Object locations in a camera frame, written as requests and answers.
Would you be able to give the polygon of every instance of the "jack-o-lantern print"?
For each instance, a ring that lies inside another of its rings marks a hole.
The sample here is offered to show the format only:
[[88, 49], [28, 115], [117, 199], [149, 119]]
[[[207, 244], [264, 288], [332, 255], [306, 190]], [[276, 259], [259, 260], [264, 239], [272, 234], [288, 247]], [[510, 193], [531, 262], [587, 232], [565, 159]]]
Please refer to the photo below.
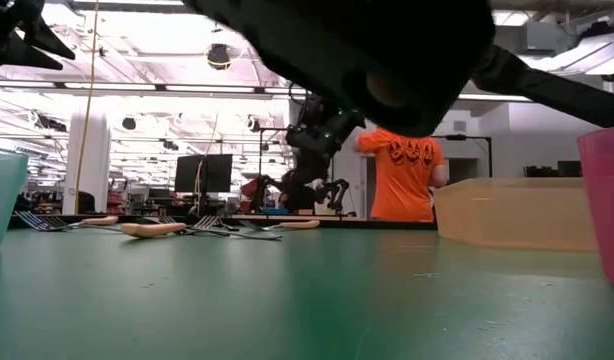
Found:
[[389, 158], [394, 165], [402, 165], [405, 161], [405, 151], [398, 140], [392, 140], [387, 147]]
[[425, 169], [429, 169], [429, 165], [434, 161], [434, 148], [431, 144], [425, 144], [423, 150], [423, 166]]
[[418, 163], [418, 160], [420, 160], [420, 144], [418, 144], [418, 141], [407, 141], [405, 145], [405, 158], [412, 165]]

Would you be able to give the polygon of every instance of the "green table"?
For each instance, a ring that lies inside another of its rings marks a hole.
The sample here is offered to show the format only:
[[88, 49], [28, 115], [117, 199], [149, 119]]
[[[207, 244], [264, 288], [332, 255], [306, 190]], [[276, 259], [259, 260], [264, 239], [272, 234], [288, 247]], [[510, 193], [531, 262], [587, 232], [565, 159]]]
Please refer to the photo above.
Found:
[[614, 359], [597, 254], [404, 230], [128, 239], [10, 231], [0, 359]]

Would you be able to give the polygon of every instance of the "desk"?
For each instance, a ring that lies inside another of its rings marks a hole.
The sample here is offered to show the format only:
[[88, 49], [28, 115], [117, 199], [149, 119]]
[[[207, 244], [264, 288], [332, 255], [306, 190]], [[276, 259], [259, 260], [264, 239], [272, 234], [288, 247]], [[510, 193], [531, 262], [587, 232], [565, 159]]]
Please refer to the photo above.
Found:
[[0, 359], [614, 360], [593, 253], [406, 230], [128, 240], [10, 230]]

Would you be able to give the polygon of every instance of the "pink cup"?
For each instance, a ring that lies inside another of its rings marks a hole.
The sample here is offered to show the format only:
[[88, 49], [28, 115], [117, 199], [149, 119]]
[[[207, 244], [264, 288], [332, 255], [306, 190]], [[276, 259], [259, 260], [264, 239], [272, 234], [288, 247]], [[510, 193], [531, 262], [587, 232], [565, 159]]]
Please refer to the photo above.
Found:
[[603, 269], [614, 283], [614, 128], [581, 136], [578, 148]]

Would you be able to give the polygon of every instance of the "light blue cup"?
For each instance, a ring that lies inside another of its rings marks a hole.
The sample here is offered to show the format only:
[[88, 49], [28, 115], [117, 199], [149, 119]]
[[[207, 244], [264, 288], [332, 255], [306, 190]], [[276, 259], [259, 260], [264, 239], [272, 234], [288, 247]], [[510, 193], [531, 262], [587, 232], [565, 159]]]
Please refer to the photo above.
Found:
[[27, 156], [0, 150], [0, 243], [5, 238], [20, 187], [27, 177]]

